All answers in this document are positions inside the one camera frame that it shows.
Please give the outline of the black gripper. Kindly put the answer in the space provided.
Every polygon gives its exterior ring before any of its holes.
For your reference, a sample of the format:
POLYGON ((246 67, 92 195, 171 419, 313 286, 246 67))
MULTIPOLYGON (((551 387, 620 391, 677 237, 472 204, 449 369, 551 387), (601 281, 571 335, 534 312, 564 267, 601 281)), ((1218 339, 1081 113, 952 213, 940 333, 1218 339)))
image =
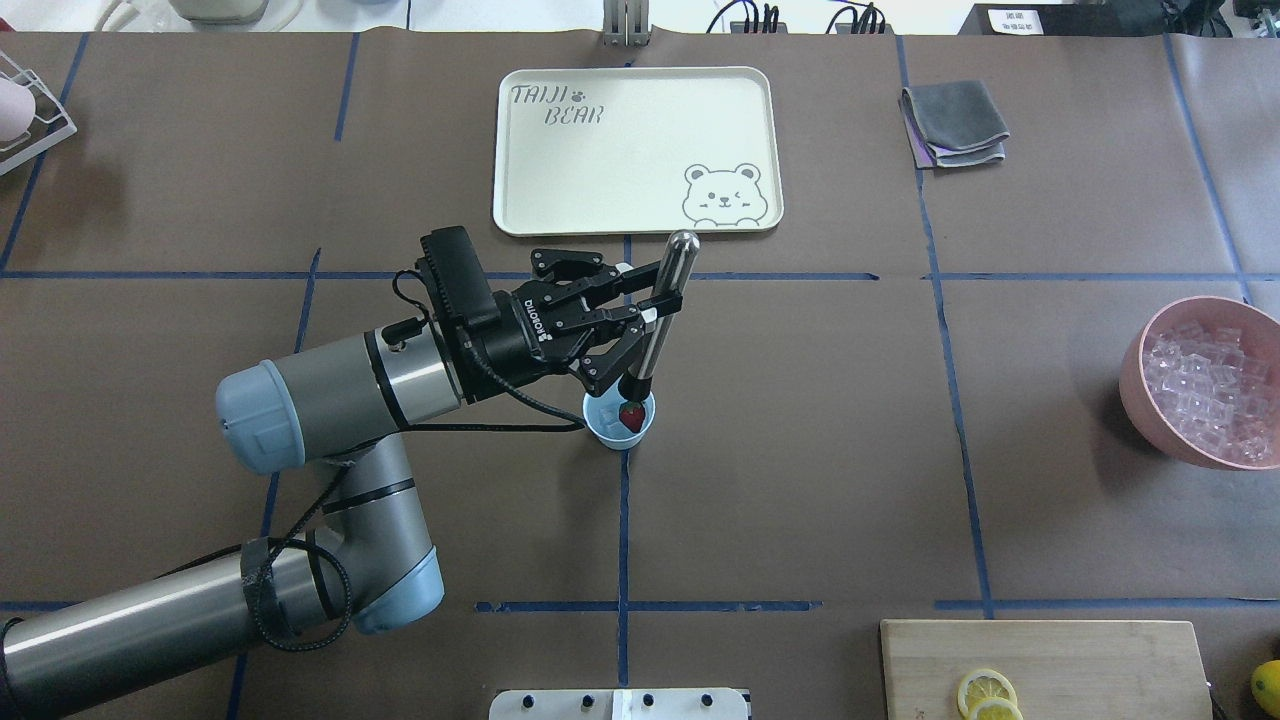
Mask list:
POLYGON ((637 310, 596 310, 622 295, 653 291, 658 263, 640 268, 609 265, 599 252, 534 249, 532 282, 512 292, 493 292, 500 323, 488 331, 454 333, 454 373, 467 401, 483 401, 503 387, 479 368, 463 347, 465 337, 488 366, 513 387, 547 375, 571 374, 593 397, 600 397, 640 356, 643 341, 653 332, 669 300, 644 300, 637 310), (580 305, 588 322, 572 336, 554 337, 557 322, 568 322, 580 305))

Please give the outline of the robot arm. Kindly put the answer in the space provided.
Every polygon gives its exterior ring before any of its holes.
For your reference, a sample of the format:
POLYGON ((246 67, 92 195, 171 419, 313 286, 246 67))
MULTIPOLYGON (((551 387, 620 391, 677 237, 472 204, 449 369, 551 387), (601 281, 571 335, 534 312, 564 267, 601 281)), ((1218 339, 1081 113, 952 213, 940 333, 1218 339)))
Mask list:
MULTIPOLYGON (((307 470, 247 471, 218 429, 220 379, 410 313, 399 238, 300 243, 37 240, 3 252, 3 616, 146 582, 287 530, 320 493, 307 470)), ((443 605, 385 635, 220 661, 92 711, 104 719, 484 717, 502 689, 635 676, 616 610, 639 465, 669 441, 672 363, 733 290, 694 282, 628 457, 586 432, 412 433, 404 443, 443 605)))

